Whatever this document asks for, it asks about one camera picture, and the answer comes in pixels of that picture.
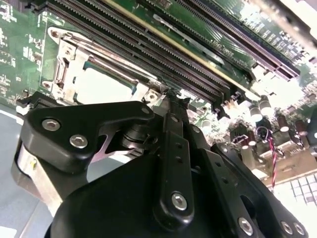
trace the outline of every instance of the electrolytic capacitor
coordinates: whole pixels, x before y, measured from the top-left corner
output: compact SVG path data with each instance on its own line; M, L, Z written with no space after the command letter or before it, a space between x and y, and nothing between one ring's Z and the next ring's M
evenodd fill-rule
M274 114L274 109L271 107L267 96L262 95L261 100L259 102L259 108L261 110L261 114L263 116L272 116Z
M254 122L259 122L262 120L262 114L258 106L252 106L250 108L251 118Z
M300 136L306 136L308 134L306 124L303 120L297 120L295 122L295 127Z
M254 135L254 132L251 130L248 130L247 136L248 136L248 144L250 146L255 146L257 142L256 142L256 137Z
M276 119L279 126L279 130L282 132L287 132L289 130L289 127L286 121L286 117L284 115L278 115Z
M204 120L202 122L202 131L204 133L210 133L211 132L211 121L210 120Z
M241 148L246 150L249 148L248 139L241 141Z

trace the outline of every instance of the cable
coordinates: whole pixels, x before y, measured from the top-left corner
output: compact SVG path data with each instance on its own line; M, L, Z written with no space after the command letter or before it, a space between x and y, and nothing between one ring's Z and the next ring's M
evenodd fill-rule
M276 150L275 150L275 146L274 146L274 140L272 137L270 137L268 139L269 142L269 148L272 151L272 157L273 157L273 169L272 169L272 193L274 193L274 187L275 187L275 180L276 180L276 175L277 175L277 171L276 171L276 159L277 159L277 154L276 154Z
M264 140L267 140L268 138L268 135L269 135L269 130L265 127L265 126L259 126L257 129L256 129L256 135L261 138L261 135L259 135L259 129L265 129L266 130L266 135L265 135L265 139Z

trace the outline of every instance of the motherboard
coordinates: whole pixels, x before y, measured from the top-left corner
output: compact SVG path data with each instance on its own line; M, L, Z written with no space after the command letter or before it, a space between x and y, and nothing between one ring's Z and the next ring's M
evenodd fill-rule
M308 148L317 54L252 0L0 0L0 15L0 103L18 113L35 92L155 111L175 90L210 145L237 149L263 178L269 133L280 161Z

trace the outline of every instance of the white label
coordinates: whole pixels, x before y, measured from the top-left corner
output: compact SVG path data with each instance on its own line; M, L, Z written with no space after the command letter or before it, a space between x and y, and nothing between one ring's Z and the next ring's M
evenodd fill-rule
M14 238L16 229L0 226L0 237L2 238Z

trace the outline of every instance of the silver screw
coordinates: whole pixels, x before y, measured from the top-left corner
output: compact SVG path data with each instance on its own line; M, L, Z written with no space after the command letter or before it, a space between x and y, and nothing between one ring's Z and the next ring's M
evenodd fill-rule
M247 234L248 236L252 236L253 228L247 219L245 219L244 217L240 217L238 219L238 223L240 228L244 231L245 234Z
M296 228L296 230L297 230L297 232L298 232L299 234L305 235L305 231L304 231L304 229L303 229L300 225L298 225L296 222L294 222L294 226L295 226L295 228Z
M177 192L172 195L172 203L178 210L184 211L187 208L186 199Z
M286 231L286 233L288 233L290 235L293 234L292 228L286 222L281 222L281 225L282 225L283 229Z
M178 119L175 116L171 116L171 118L174 122L178 122Z
M193 130L194 130L194 132L196 132L196 133L199 133L199 132L200 132L199 128L196 127L195 125L193 125Z
M150 111L147 108L142 108L142 111L146 114L150 114Z
M88 140L83 135L73 135L69 142L78 149L84 149L88 145Z
M45 130L57 131L58 129L60 129L60 124L54 119L45 119L44 121L42 121L42 127Z

